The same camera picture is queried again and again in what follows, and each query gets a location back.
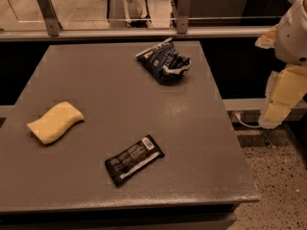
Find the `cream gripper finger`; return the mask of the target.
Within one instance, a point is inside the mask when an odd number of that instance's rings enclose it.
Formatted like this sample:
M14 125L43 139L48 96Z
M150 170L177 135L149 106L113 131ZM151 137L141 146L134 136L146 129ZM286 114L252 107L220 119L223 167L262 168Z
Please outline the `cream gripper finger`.
M267 85L266 85L266 90L265 90L265 100L262 106L263 110L266 110L269 106L269 103L271 101L272 98L272 93L273 90L276 86L277 83L277 79L278 79L278 73L275 71L272 71L270 76L268 77L268 81L267 81Z
M261 128L274 129L282 124L291 110L287 107L265 102L260 110L258 124Z

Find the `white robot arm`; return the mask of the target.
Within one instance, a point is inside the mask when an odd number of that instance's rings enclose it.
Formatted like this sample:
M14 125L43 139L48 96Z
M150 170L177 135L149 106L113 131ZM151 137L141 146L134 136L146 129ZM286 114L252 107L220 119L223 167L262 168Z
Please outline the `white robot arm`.
M274 49L275 57L286 63L281 72L272 71L267 82L259 126L281 125L307 94L307 2L295 0L279 23L257 38L255 46Z

